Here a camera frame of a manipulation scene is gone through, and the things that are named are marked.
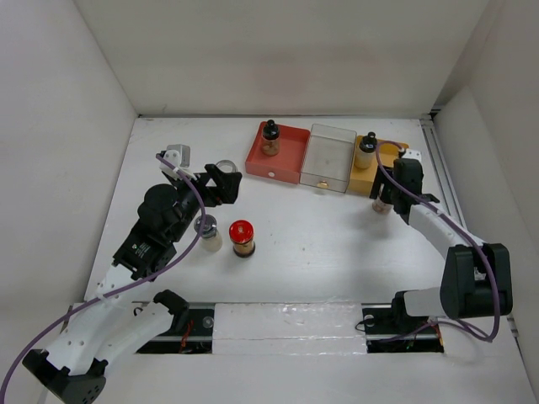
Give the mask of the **white-lid small jar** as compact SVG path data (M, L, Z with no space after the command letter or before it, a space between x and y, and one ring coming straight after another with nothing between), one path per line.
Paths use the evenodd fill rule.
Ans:
M391 210L392 210L392 206L390 205L386 205L382 202L382 189L383 189L383 186L381 187L381 192L380 192L380 195L377 199L374 199L374 201L372 202L372 208L375 212L379 213L379 214L388 214Z

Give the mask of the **black-cap brown spice bottle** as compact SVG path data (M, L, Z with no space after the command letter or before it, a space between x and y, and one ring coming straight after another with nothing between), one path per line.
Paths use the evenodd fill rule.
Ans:
M280 150L279 138L279 126L273 120L268 120L262 129L261 149L263 154L269 157L277 155Z

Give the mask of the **black-cap white spice bottle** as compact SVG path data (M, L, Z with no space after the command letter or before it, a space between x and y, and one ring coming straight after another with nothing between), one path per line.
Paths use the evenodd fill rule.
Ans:
M358 169L367 169L371 166L372 159L377 148L377 138L375 132L369 132L362 136L360 143L355 150L354 165Z

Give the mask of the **wide silver-rim spice jar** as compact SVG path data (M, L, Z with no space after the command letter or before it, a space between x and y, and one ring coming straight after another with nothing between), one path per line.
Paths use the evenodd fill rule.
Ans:
M221 170L223 173L237 173L238 172L237 165L233 161L227 160L227 159L218 161L216 163L216 167L219 170Z

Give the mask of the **silver-cap white spice jar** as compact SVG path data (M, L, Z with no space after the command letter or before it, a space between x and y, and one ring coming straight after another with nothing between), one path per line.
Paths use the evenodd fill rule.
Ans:
M221 233L218 231L217 220L213 215L206 215L205 223L202 223L202 216L198 216L194 223L194 230L200 233L200 244L207 252L216 253L221 249Z

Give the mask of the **red-cap dark sauce bottle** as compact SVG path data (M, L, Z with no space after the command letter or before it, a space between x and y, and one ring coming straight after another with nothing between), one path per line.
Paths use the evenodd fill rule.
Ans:
M229 227L229 237L234 253L240 258L248 258L255 252L254 228L246 220L234 221Z

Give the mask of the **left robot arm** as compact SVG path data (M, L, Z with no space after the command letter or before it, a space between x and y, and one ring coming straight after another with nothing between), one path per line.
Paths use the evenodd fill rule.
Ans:
M122 355L137 351L164 332L182 332L189 303L171 290L158 292L123 329L116 326L143 291L173 260L179 242L197 215L233 204L242 174L215 164L188 177L172 164L167 182L152 186L137 209L138 220L118 251L91 300L74 310L73 319L47 347L32 348L24 367L63 403L92 403Z

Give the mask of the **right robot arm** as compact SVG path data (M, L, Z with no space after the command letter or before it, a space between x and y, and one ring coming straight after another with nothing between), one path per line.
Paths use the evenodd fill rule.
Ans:
M377 165L371 187L374 207L394 211L445 260L439 286L395 294L389 321L406 332L424 319L491 342L513 308L510 252L459 225L433 194L424 193L423 178L420 160L400 156L391 167Z

